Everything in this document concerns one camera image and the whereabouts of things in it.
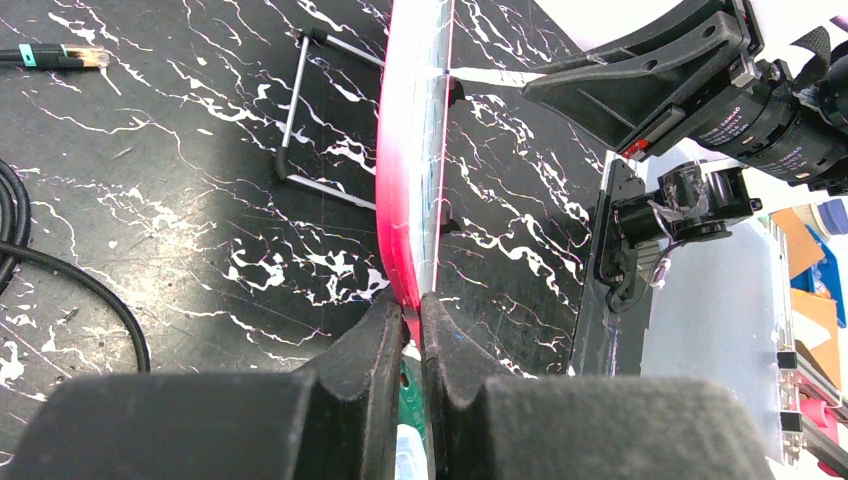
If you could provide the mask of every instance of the black marble table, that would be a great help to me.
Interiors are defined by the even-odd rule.
[[[5,2],[0,44],[104,45],[105,72],[0,71],[0,158],[33,200],[31,246],[135,311],[155,372],[288,371],[388,282],[374,214],[275,180],[297,63],[317,26],[382,56],[390,0]],[[453,65],[569,53],[526,1],[456,0]],[[380,74],[311,50],[293,169],[373,199]],[[449,114],[438,288],[462,328],[527,375],[562,373],[603,151],[515,89],[465,84]],[[134,370],[119,320],[23,265],[0,297],[0,464],[57,384]]]

